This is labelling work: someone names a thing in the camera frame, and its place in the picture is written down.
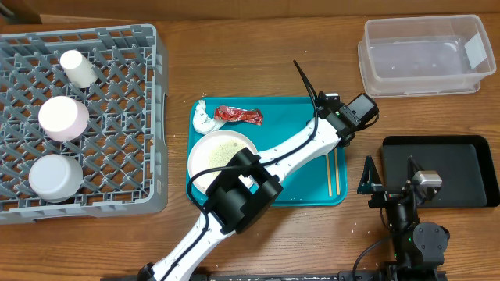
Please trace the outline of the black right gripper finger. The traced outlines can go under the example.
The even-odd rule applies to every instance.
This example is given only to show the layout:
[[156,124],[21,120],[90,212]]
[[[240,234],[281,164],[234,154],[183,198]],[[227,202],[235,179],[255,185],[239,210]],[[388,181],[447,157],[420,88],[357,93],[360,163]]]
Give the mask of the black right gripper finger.
[[371,155],[366,156],[358,194],[375,194],[382,191],[382,182]]
[[414,157],[410,155],[407,158],[407,182],[408,183],[416,183],[417,180],[414,179],[414,176],[421,170],[421,165],[418,164]]

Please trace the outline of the large white plate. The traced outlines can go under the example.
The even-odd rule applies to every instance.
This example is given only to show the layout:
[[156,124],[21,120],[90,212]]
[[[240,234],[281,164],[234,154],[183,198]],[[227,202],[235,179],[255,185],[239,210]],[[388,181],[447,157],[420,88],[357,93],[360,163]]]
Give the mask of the large white plate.
[[[243,148],[256,154],[255,145],[242,133],[233,130],[218,130],[202,137],[190,151],[187,160],[188,179],[203,170],[225,166]],[[206,199],[205,192],[220,172],[207,173],[192,184],[192,193],[199,201]],[[239,176],[250,189],[254,183],[249,177]]]

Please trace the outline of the red snack wrapper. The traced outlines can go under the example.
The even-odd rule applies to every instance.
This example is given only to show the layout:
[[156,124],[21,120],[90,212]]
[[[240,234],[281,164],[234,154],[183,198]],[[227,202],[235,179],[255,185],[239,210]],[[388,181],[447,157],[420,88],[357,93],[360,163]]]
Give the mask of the red snack wrapper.
[[232,123],[245,122],[257,126],[263,124],[263,114],[258,109],[247,110],[226,105],[215,108],[214,119]]

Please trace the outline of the white napkin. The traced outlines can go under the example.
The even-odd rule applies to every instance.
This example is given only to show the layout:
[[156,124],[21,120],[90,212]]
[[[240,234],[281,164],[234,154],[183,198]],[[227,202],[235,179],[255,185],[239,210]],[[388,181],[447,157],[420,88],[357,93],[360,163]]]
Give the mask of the white napkin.
[[192,125],[197,133],[206,135],[221,129],[226,121],[209,117],[206,113],[205,100],[199,100],[195,106],[195,114],[193,115]]

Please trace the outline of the cream cup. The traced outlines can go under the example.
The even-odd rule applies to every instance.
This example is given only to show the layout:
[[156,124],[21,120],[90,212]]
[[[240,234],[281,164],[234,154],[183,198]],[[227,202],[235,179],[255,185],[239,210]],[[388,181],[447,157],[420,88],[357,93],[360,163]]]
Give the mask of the cream cup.
[[90,61],[78,50],[69,50],[60,57],[60,65],[77,88],[87,88],[98,79]]

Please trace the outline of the grey small saucer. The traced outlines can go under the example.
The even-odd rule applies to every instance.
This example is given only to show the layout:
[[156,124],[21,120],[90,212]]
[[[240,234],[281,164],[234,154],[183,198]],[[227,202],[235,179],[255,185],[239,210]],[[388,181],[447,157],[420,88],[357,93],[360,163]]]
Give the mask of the grey small saucer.
[[30,168],[28,181],[39,198],[59,203],[69,199],[80,189],[83,169],[75,158],[46,155]]

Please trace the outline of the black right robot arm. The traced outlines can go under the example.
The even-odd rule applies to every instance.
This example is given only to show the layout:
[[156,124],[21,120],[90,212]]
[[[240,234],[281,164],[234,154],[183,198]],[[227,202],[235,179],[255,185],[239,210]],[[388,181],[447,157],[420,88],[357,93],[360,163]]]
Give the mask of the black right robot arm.
[[[367,156],[358,194],[371,196],[368,206],[380,211],[388,237],[365,249],[352,268],[354,280],[446,280],[446,273],[438,271],[445,261],[450,239],[449,231],[434,222],[422,222],[417,207],[432,200],[442,188],[442,178],[433,170],[425,170],[407,158],[407,180],[397,190],[385,187],[371,156]],[[359,271],[364,256],[374,248],[390,241],[394,261],[385,262],[376,271]]]

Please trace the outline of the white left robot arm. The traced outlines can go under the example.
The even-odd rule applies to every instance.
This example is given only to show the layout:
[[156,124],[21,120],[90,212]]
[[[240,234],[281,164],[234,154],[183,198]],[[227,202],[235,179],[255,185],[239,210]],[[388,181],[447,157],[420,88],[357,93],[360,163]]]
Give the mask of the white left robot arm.
[[223,167],[206,191],[201,215],[191,231],[161,261],[148,263],[139,280],[187,280],[222,241],[258,220],[282,192],[282,182],[304,164],[346,145],[361,125],[354,103],[337,95],[312,96],[313,118],[306,127],[275,148],[255,154],[244,148]]

